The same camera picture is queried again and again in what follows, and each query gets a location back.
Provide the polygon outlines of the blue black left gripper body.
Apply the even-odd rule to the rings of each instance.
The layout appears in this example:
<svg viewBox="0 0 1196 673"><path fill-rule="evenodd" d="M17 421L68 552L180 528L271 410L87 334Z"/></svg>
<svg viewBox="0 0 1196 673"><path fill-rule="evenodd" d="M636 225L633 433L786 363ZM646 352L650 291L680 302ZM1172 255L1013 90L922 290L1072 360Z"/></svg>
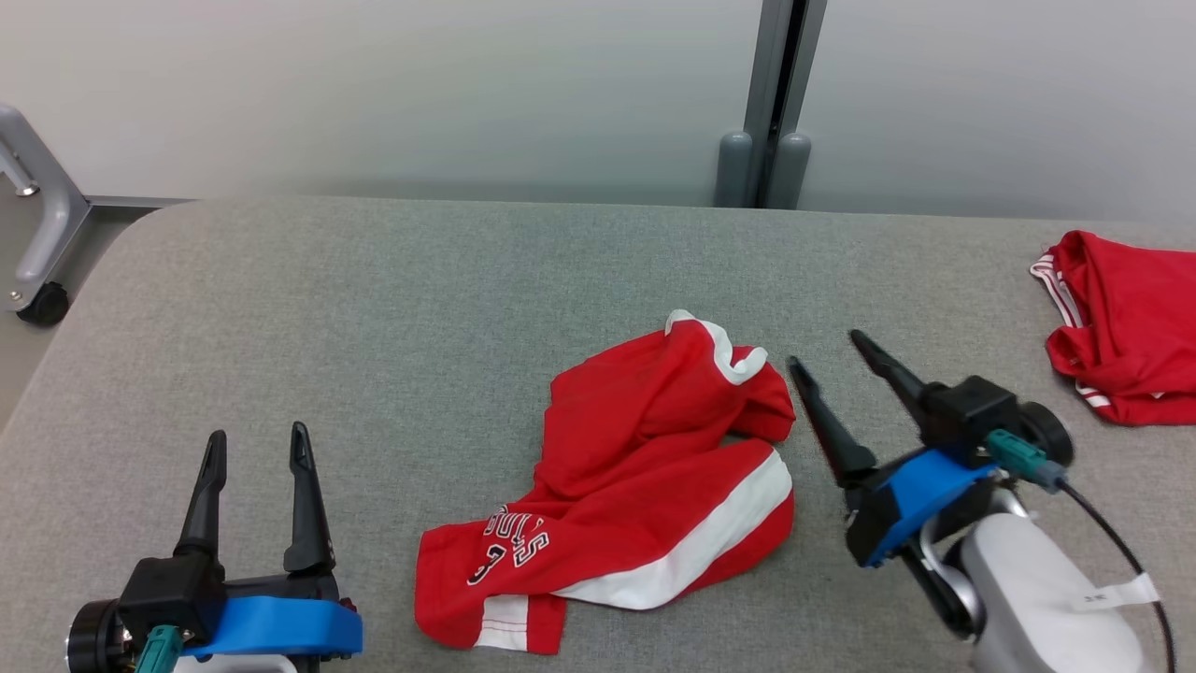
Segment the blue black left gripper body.
<svg viewBox="0 0 1196 673"><path fill-rule="evenodd" d="M330 573L231 580L214 640L193 669L321 669L364 654L364 618Z"/></svg>

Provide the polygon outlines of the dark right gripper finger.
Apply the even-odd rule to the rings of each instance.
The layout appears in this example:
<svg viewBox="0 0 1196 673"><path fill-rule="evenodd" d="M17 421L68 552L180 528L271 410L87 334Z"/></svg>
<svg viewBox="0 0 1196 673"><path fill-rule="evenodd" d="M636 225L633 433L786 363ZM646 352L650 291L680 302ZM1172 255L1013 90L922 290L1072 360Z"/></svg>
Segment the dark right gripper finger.
<svg viewBox="0 0 1196 673"><path fill-rule="evenodd" d="M925 422L923 396L927 391L927 384L880 345L875 345L875 342L864 331L852 329L848 336L873 375L887 383L909 416L915 422Z"/></svg>
<svg viewBox="0 0 1196 673"><path fill-rule="evenodd" d="M798 357L787 357L787 369L791 383L800 400L804 414L819 439L820 454L832 470L837 487L860 487L864 481L875 473L875 455L871 449L856 442L832 409L826 405L819 384Z"/></svg>

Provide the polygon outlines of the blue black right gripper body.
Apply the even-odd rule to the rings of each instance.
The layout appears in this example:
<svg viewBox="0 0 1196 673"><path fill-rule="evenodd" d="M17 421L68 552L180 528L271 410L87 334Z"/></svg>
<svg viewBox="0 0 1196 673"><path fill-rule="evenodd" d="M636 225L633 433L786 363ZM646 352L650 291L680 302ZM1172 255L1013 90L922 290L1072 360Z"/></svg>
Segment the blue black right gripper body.
<svg viewBox="0 0 1196 673"><path fill-rule="evenodd" d="M982 460L968 465L962 449L925 449L846 490L846 544L856 565L885 563L923 524L996 472Z"/></svg>

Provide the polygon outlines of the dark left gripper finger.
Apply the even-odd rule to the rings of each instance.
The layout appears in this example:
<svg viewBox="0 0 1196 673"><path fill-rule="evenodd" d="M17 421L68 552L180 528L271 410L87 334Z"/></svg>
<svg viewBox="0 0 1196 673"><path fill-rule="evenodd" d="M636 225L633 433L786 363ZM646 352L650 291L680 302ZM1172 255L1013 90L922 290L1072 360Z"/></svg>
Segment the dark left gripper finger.
<svg viewBox="0 0 1196 673"><path fill-rule="evenodd" d="M206 441L205 459L201 460L199 476L193 483L191 503L184 516L175 555L205 553L212 559L218 558L221 492L226 479L227 435L226 432L215 430Z"/></svg>
<svg viewBox="0 0 1196 673"><path fill-rule="evenodd" d="M330 573L335 567L332 534L310 432L303 422L292 426L288 465L293 476L293 514L283 570L292 575Z"/></svg>

